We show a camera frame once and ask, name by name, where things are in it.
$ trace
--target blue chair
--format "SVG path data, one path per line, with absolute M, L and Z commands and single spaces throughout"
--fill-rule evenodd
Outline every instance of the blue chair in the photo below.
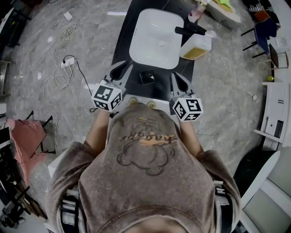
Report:
M 258 45 L 259 47 L 261 47 L 263 49 L 263 53 L 260 53 L 258 55 L 253 56 L 257 57 L 257 56 L 261 56 L 263 54 L 269 54 L 269 46 L 268 46 L 268 38 L 269 36 L 271 37 L 276 37 L 277 36 L 277 25 L 275 24 L 275 22 L 271 19 L 268 18 L 263 22 L 258 22 L 255 24 L 254 28 L 246 31 L 245 33 L 243 33 L 241 36 L 245 35 L 246 33 L 249 33 L 250 31 L 255 31 L 255 36 L 256 36 L 256 41 L 252 42 L 252 44 L 248 47 L 246 47 L 245 49 L 243 49 L 243 51 Z

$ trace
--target power strip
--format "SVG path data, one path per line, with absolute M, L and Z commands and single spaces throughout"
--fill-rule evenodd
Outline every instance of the power strip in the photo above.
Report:
M 60 67 L 64 68 L 64 67 L 67 67 L 67 66 L 70 66 L 70 65 L 74 65 L 74 64 L 75 64 L 75 58 L 72 57 L 72 58 L 69 58 L 69 59 L 65 60 L 65 63 L 61 62 Z

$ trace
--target person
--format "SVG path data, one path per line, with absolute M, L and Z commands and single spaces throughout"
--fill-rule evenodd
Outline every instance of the person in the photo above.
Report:
M 179 129 L 154 102 L 147 106 L 136 99 L 108 130 L 109 118 L 99 111 L 84 144 L 73 142 L 53 175 L 46 210 L 59 232 L 235 228 L 239 191 L 217 152 L 203 150 L 191 122 L 180 122 Z M 218 204 L 223 194 L 229 202 Z

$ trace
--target black countertop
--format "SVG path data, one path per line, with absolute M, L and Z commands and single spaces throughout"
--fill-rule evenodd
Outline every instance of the black countertop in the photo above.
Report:
M 164 101 L 171 100 L 170 75 L 172 72 L 178 72 L 187 78 L 190 82 L 192 80 L 194 61 L 179 59 L 179 64 L 172 70 L 166 70 L 154 66 L 142 65 L 134 62 L 129 55 L 129 48 L 131 39 L 135 30 L 136 22 L 141 11 L 147 8 L 155 8 L 169 11 L 180 15 L 184 19 L 184 28 L 188 27 L 188 14 L 193 9 L 192 3 L 183 2 L 181 0 L 132 0 L 131 5 L 127 11 L 124 23 L 122 25 L 119 38 L 116 44 L 116 49 L 113 56 L 112 64 L 119 61 L 127 61 L 128 66 L 133 64 L 133 69 L 126 84 L 126 93 L 143 96 L 152 99 L 159 99 Z M 189 39 L 183 36 L 182 45 Z M 142 85 L 140 72 L 152 69 L 156 81 L 151 84 Z

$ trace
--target floor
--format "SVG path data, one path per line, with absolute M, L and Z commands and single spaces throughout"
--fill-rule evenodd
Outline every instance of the floor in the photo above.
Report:
M 55 50 L 57 57 L 54 55 L 56 44 L 51 44 L 62 33 L 61 28 L 55 29 L 62 14 L 60 1 L 47 4 L 46 0 L 33 10 L 32 21 L 25 27 L 20 46 L 6 55 L 15 62 L 9 69 L 7 88 L 11 96 L 5 100 L 7 116 L 24 119 L 33 110 L 35 119 L 45 121 L 52 115 L 54 119 L 46 129 L 45 147 L 48 149 L 54 147 L 56 117 L 44 99 L 45 81 L 37 79 L 53 75 L 65 55 L 74 55 L 89 84 L 98 82 L 105 68 L 111 64 L 125 18 L 107 15 L 107 12 L 98 13 L 116 7 L 121 0 L 84 1 L 90 6 L 91 16 L 77 26 L 71 41 L 58 44 Z M 202 99 L 205 111 L 194 123 L 199 140 L 205 150 L 216 149 L 233 174 L 246 152 L 260 142 L 260 136 L 253 130 L 259 124 L 263 106 L 261 82 L 269 71 L 264 63 L 259 63 L 263 57 L 251 58 L 261 52 L 257 46 L 242 51 L 255 40 L 253 33 L 240 36 L 252 28 L 253 22 L 241 0 L 232 0 L 231 3 L 241 16 L 241 28 L 229 30 L 207 14 L 199 20 L 200 26 L 214 30 L 219 38 L 213 40 L 212 51 L 195 62 L 193 86 Z M 127 11 L 129 5 L 130 1 L 125 0 L 118 9 L 111 11 Z M 77 22 L 78 18 L 84 19 L 88 14 L 83 1 L 63 0 L 62 7 L 65 12 L 70 10 L 72 22 Z M 46 58 L 41 61 L 49 48 Z M 78 70 L 75 77 L 82 77 Z M 253 101 L 247 92 L 256 94 L 257 100 Z M 89 112 L 92 103 L 82 79 L 74 78 L 63 90 L 55 88 L 53 80 L 49 80 L 45 94 L 59 117 L 56 138 L 58 153 L 61 154 L 72 141 L 84 141 L 96 112 Z M 47 165 L 55 158 L 55 155 L 48 155 L 30 178 L 30 194 L 41 206 L 44 206 L 45 192 L 50 182 Z

